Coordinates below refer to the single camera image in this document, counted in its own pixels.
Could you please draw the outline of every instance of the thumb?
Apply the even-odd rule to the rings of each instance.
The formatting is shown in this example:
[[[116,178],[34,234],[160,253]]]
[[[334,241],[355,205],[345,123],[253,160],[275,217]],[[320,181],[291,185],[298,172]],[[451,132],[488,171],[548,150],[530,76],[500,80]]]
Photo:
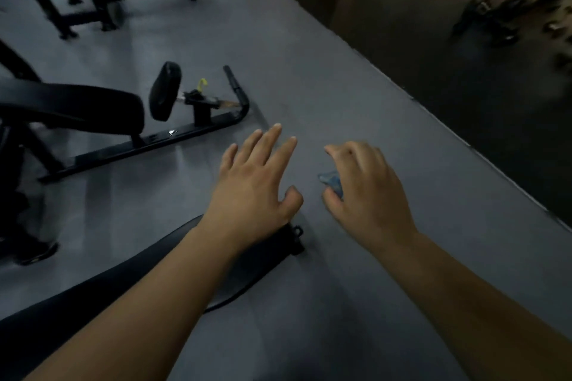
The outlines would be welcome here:
[[[286,196],[284,196],[284,200],[280,203],[280,211],[283,217],[286,217],[288,221],[290,221],[290,219],[294,217],[294,214],[300,210],[303,203],[304,197],[298,189],[292,185],[286,190]]]
[[[332,214],[333,218],[335,218],[337,221],[340,221],[344,212],[344,203],[338,197],[332,187],[326,187],[322,193],[322,200],[324,201],[326,209],[330,214]]]

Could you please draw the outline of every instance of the blue object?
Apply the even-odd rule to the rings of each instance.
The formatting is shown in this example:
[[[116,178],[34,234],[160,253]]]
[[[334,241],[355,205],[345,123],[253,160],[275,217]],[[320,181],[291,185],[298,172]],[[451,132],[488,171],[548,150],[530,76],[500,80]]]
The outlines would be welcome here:
[[[322,184],[332,187],[335,194],[340,199],[344,199],[344,191],[341,189],[340,174],[337,171],[318,174],[318,179]]]

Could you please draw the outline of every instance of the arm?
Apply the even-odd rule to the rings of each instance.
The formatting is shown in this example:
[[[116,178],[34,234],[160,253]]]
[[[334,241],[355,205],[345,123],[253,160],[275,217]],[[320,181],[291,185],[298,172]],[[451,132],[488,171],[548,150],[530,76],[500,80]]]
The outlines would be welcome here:
[[[287,224],[303,203],[293,187],[278,201],[296,147],[291,138],[270,157],[281,130],[255,131],[238,154],[232,145],[199,225],[26,380],[166,379],[233,259]]]
[[[344,200],[328,210],[385,267],[474,380],[570,380],[572,344],[418,232],[382,153],[365,143],[326,146]]]

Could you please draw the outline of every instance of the yellow clip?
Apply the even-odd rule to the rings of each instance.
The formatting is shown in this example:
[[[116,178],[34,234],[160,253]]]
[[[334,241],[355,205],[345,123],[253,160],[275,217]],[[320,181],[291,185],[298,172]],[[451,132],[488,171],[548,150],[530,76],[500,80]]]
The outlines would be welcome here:
[[[203,85],[204,86],[208,86],[208,82],[206,81],[206,79],[201,79],[198,81],[198,85],[197,85],[197,91],[199,91],[200,93],[203,93]]]

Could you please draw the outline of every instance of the hand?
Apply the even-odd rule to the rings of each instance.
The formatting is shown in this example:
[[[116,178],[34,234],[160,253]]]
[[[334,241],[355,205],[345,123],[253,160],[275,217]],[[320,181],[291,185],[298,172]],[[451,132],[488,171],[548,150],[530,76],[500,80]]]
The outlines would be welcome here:
[[[405,243],[418,232],[401,182],[379,148],[350,141],[325,150],[340,174],[344,200],[330,187],[322,198],[358,243],[376,253],[387,243]]]
[[[238,154],[233,144],[223,155],[211,204],[199,226],[228,237],[240,251],[287,224],[304,203],[294,186],[278,200],[280,180],[297,143],[290,138],[271,156],[281,132],[280,124],[265,134],[258,129]]]

